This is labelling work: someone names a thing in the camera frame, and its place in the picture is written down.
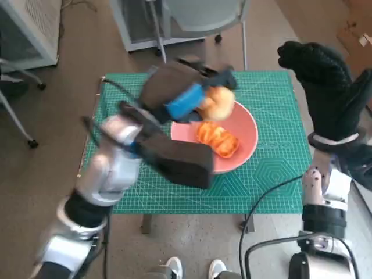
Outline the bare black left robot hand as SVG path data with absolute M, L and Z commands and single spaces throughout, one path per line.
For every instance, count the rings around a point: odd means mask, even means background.
M 207 99 L 213 87 L 237 87 L 233 67 L 212 67 L 197 56 L 184 56 L 159 66 L 144 83 L 139 94 L 140 106 L 160 123 L 185 120 Z

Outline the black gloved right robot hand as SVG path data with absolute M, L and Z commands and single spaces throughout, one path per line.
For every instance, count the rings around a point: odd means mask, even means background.
M 316 42 L 287 41 L 277 52 L 279 65 L 292 70 L 305 91 L 314 133 L 333 141 L 356 134 L 371 98 L 371 69 L 353 79 L 343 58 Z

